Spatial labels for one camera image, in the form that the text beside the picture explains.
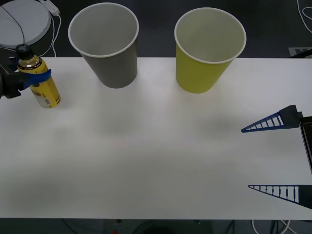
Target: blue clamp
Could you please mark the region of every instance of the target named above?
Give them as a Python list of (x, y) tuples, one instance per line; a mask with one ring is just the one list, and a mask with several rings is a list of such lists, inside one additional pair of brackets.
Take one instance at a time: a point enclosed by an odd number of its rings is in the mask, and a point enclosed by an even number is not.
[(28, 77), (28, 80), (23, 83), (23, 87), (26, 89), (32, 84), (38, 84), (47, 81), (51, 77), (51, 69), (41, 74), (24, 74)]

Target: white cable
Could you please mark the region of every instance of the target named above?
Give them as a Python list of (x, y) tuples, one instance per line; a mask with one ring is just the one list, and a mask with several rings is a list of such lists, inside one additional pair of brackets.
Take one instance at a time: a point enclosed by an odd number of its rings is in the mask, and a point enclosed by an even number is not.
[[(302, 22), (303, 22), (304, 26), (306, 26), (306, 28), (309, 30), (309, 32), (312, 33), (312, 31), (307, 27), (306, 23), (305, 23), (304, 20), (303, 20), (303, 17), (302, 17), (302, 15), (301, 15), (301, 11), (300, 11), (300, 8), (299, 8), (299, 2), (298, 2), (298, 0), (297, 0), (297, 6), (298, 6), (299, 15), (300, 15), (300, 17), (301, 17), (301, 19), (302, 19)], [(312, 7), (305, 7), (305, 8), (302, 9), (302, 13), (304, 14), (304, 16), (307, 17), (308, 19), (312, 20), (311, 17), (307, 16), (307, 15), (304, 13), (304, 10), (305, 10), (305, 9), (312, 9)]]
[(297, 234), (293, 229), (291, 229), (290, 227), (289, 227), (289, 224), (288, 224), (288, 229), (293, 233), (293, 234)]
[(57, 31), (57, 33), (56, 33), (56, 35), (55, 35), (55, 38), (54, 38), (54, 40), (53, 40), (53, 43), (52, 43), (52, 49), (53, 49), (53, 51), (54, 51), (54, 57), (57, 56), (57, 53), (55, 52), (55, 49), (54, 49), (54, 42), (55, 42), (56, 39), (58, 38), (60, 25), (62, 24), (62, 18), (60, 17), (59, 14), (57, 14), (57, 16), (59, 17), (58, 31)]
[(252, 220), (252, 225), (253, 225), (253, 230), (254, 230), (254, 232), (255, 232), (256, 234), (259, 234), (259, 232), (257, 232), (257, 230), (256, 230), (255, 227), (254, 227), (254, 220)]
[(4, 49), (4, 50), (10, 50), (10, 51), (13, 51), (13, 52), (15, 52), (15, 50), (12, 50), (12, 49), (9, 49), (9, 48), (5, 48), (5, 47), (1, 47), (1, 46), (0, 46), (0, 49)]
[(44, 52), (42, 55), (39, 55), (39, 57), (44, 56), (44, 55), (50, 50), (50, 48), (51, 48), (51, 46), (52, 46), (52, 44), (53, 44), (53, 40), (54, 40), (54, 20), (53, 20), (53, 17), (52, 17), (52, 15), (51, 15), (51, 13), (50, 13), (50, 17), (51, 17), (52, 25), (53, 25), (52, 41), (51, 41), (51, 44), (50, 44), (50, 46), (49, 46), (49, 49), (48, 49), (46, 52)]

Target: cable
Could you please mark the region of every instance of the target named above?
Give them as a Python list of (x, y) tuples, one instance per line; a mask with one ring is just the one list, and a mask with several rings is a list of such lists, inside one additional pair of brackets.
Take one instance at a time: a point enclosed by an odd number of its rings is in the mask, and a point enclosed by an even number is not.
[(63, 221), (63, 223), (66, 225), (66, 227), (68, 227), (68, 229), (72, 231), (72, 233), (78, 234), (78, 233), (76, 233), (76, 232), (74, 231), (74, 229), (72, 229), (72, 228), (66, 223), (65, 219), (62, 218), (62, 221)]
[(15, 52), (15, 50), (12, 50), (12, 49), (9, 49), (9, 48), (5, 48), (5, 47), (1, 47), (1, 46), (0, 46), (0, 49), (4, 49), (4, 50), (9, 50), (9, 51)]
[[(273, 230), (274, 230), (274, 228), (275, 228), (275, 224), (276, 224), (276, 220), (272, 220), (270, 233), (273, 233)], [(252, 220), (252, 226), (253, 226), (254, 232), (255, 232), (256, 234), (259, 234), (259, 232), (255, 229), (254, 220)]]
[(290, 224), (290, 222), (291, 222), (291, 221), (290, 221), (290, 220), (288, 220), (288, 221), (287, 221), (287, 224), (286, 224), (286, 223), (284, 223), (284, 224), (286, 225), (286, 227), (285, 227), (285, 229), (284, 229), (284, 230), (283, 230), (280, 234), (284, 234), (284, 233), (287, 231), (287, 229), (289, 228), (289, 224)]
[(278, 227), (278, 220), (276, 221), (276, 233), (275, 234), (278, 234), (278, 231), (279, 231), (279, 227)]
[(232, 228), (233, 233), (235, 233), (235, 220), (232, 220), (230, 222), (230, 224), (228, 225), (228, 227), (225, 231), (225, 234), (228, 234), (231, 228)]
[(254, 232), (255, 232), (256, 234), (259, 234), (259, 232), (257, 232), (257, 230), (256, 230), (255, 227), (254, 227), (254, 220), (252, 220), (252, 226), (253, 226)]
[(289, 224), (288, 224), (288, 229), (289, 229), (293, 234), (297, 234), (293, 229), (291, 229), (291, 228), (289, 227)]
[(54, 57), (57, 56), (57, 53), (55, 52), (55, 49), (54, 49), (54, 42), (55, 42), (56, 39), (58, 38), (60, 25), (62, 24), (62, 18), (60, 17), (59, 14), (57, 14), (57, 17), (59, 17), (59, 25), (58, 25), (58, 30), (57, 30), (57, 33), (56, 33), (56, 35), (55, 35), (54, 41), (53, 41), (53, 43), (52, 43), (52, 49), (53, 49), (53, 51), (54, 51)]
[(54, 40), (54, 30), (55, 30), (55, 28), (54, 28), (54, 20), (53, 20), (53, 17), (52, 17), (52, 15), (51, 15), (51, 13), (50, 13), (50, 17), (51, 17), (52, 25), (53, 25), (52, 41), (51, 41), (51, 44), (50, 44), (50, 46), (49, 46), (49, 49), (47, 49), (47, 51), (44, 52), (42, 55), (39, 55), (39, 57), (44, 56), (44, 55), (51, 49), (51, 46), (52, 46), (52, 44), (53, 44), (53, 40)]
[[(300, 15), (300, 17), (301, 17), (301, 20), (302, 20), (304, 26), (306, 26), (306, 28), (308, 29), (308, 31), (309, 31), (310, 33), (312, 33), (312, 31), (307, 27), (306, 23), (305, 23), (304, 20), (303, 20), (303, 17), (302, 17), (302, 15), (301, 15), (301, 11), (300, 11), (300, 8), (299, 8), (299, 2), (298, 2), (298, 0), (297, 0), (297, 6), (298, 6), (299, 15)], [(304, 14), (304, 16), (307, 17), (308, 19), (312, 20), (311, 17), (307, 16), (307, 15), (304, 13), (304, 10), (305, 10), (305, 9), (312, 9), (312, 7), (305, 7), (305, 8), (302, 9), (302, 13)]]
[(3, 7), (3, 6), (1, 6), (5, 11), (6, 11), (6, 13), (8, 13), (14, 20), (15, 20), (15, 22), (18, 24), (18, 26), (19, 26), (19, 28), (20, 28), (20, 30), (21, 30), (21, 33), (23, 34), (23, 45), (25, 44), (25, 36), (24, 36), (24, 32), (23, 32), (23, 30), (22, 30), (22, 28), (21, 28), (21, 26), (20, 26), (20, 24), (16, 21), (16, 19)]
[(276, 226), (276, 220), (272, 220), (270, 234), (273, 234), (275, 226)]

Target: cup rim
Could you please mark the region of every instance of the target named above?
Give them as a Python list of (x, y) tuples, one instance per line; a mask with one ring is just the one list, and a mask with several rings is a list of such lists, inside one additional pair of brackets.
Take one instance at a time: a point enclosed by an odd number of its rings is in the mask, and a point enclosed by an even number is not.
[[(226, 14), (226, 15), (229, 15), (232, 19), (234, 19), (234, 20), (238, 23), (238, 25), (240, 25), (241, 29), (243, 30), (243, 34), (244, 34), (244, 43), (243, 43), (243, 46), (242, 46), (241, 50), (240, 50), (235, 56), (233, 56), (232, 58), (229, 58), (229, 59), (224, 60), (224, 61), (219, 61), (219, 62), (204, 61), (204, 60), (198, 59), (198, 58), (196, 58), (196, 57), (190, 55), (190, 54), (187, 53), (187, 52), (182, 48), (182, 46), (180, 45), (180, 43), (179, 43), (179, 41), (178, 41), (178, 39), (177, 39), (177, 35), (176, 35), (176, 30), (177, 30), (177, 27), (178, 27), (180, 21), (181, 21), (184, 17), (186, 17), (189, 13), (194, 12), (194, 11), (198, 11), (198, 10), (203, 10), (203, 9), (206, 9), (206, 10), (208, 10), (208, 9), (209, 9), (209, 10), (215, 10), (215, 11), (222, 12), (222, 13), (224, 13), (224, 14)], [(212, 8), (212, 7), (201, 7), (201, 8), (197, 8), (197, 9), (188, 11), (188, 12), (186, 12), (183, 16), (181, 16), (181, 17), (179, 18), (179, 20), (177, 21), (177, 23), (175, 24), (175, 42), (177, 43), (177, 45), (178, 45), (178, 47), (180, 48), (180, 50), (182, 50), (182, 52), (185, 53), (188, 57), (190, 57), (190, 58), (192, 58), (192, 59), (194, 59), (194, 60), (196, 60), (196, 61), (198, 61), (198, 62), (202, 62), (202, 63), (206, 63), (206, 64), (223, 64), (223, 63), (232, 61), (234, 58), (238, 57), (238, 56), (243, 52), (243, 50), (245, 49), (245, 46), (246, 46), (246, 41), (247, 41), (246, 31), (245, 31), (243, 25), (241, 24), (241, 22), (240, 22), (237, 18), (235, 18), (233, 15), (231, 15), (230, 13), (228, 13), (228, 12), (226, 12), (226, 11), (223, 11), (223, 10), (220, 10), (220, 9), (217, 9), (217, 8)]]
[[(83, 52), (82, 50), (78, 49), (75, 44), (73, 43), (72, 41), (72, 38), (70, 36), (70, 30), (72, 28), (72, 25), (73, 25), (73, 22), (75, 21), (75, 19), (84, 11), (86, 11), (88, 8), (92, 8), (92, 7), (95, 7), (97, 5), (115, 5), (115, 6), (119, 6), (119, 7), (122, 7), (124, 9), (126, 9), (128, 12), (130, 12), (130, 14), (135, 18), (136, 20), (136, 34), (133, 38), (133, 40), (126, 46), (124, 47), (123, 49), (115, 52), (115, 53), (112, 53), (112, 54), (108, 54), (108, 55), (91, 55), (91, 54), (88, 54), (86, 52)], [(112, 57), (112, 56), (115, 56), (115, 55), (118, 55), (120, 53), (122, 53), (123, 51), (125, 51), (126, 49), (128, 49), (134, 42), (135, 40), (137, 39), (137, 35), (138, 35), (138, 29), (139, 29), (139, 24), (138, 24), (138, 20), (137, 20), (137, 17), (135, 16), (135, 14), (128, 8), (128, 7), (125, 7), (123, 5), (120, 5), (120, 4), (117, 4), (117, 3), (112, 3), (112, 2), (101, 2), (101, 3), (96, 3), (96, 4), (93, 4), (93, 5), (90, 5), (90, 6), (87, 6), (86, 8), (83, 8), (81, 11), (79, 11), (72, 19), (72, 21), (70, 22), (69, 26), (68, 26), (68, 39), (69, 39), (69, 42), (70, 44), (73, 46), (73, 48), (75, 50), (77, 50), (79, 53), (85, 55), (85, 56), (88, 56), (88, 57), (92, 57), (92, 58), (108, 58), (108, 57)]]

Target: floor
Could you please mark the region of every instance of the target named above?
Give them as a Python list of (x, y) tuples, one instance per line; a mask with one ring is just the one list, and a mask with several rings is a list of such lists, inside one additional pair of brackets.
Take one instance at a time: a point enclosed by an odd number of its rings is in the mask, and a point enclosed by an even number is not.
[[(116, 224), (111, 219), (66, 219), (66, 223), (76, 234), (133, 234), (134, 230), (146, 220), (123, 220)], [(228, 228), (231, 220), (157, 220), (152, 224), (161, 228), (164, 234), (253, 234), (250, 220), (236, 220), (235, 230)], [(255, 221), (255, 227), (260, 234), (269, 234), (272, 222), (269, 220)], [(312, 233), (312, 223), (292, 221), (290, 227), (298, 234)], [(61, 219), (0, 219), (0, 234), (74, 234)]]
[[(10, 0), (0, 0), (0, 5)], [(311, 47), (312, 34), (305, 28), (296, 0), (109, 0), (132, 10), (139, 21), (139, 57), (175, 57), (174, 28), (186, 12), (200, 7), (225, 10), (241, 21), (247, 34), (242, 58), (288, 58), (290, 47)], [(70, 21), (83, 8), (105, 0), (52, 0), (59, 8), (62, 24), (55, 43), (58, 57), (79, 57), (68, 40)], [(312, 6), (310, 0), (299, 0), (300, 9)], [(59, 19), (55, 18), (56, 27)], [(312, 29), (312, 20), (304, 18)], [(43, 54), (51, 43), (52, 27), (31, 47)], [(0, 50), (4, 55), (13, 52)], [(53, 56), (50, 50), (47, 57)]]

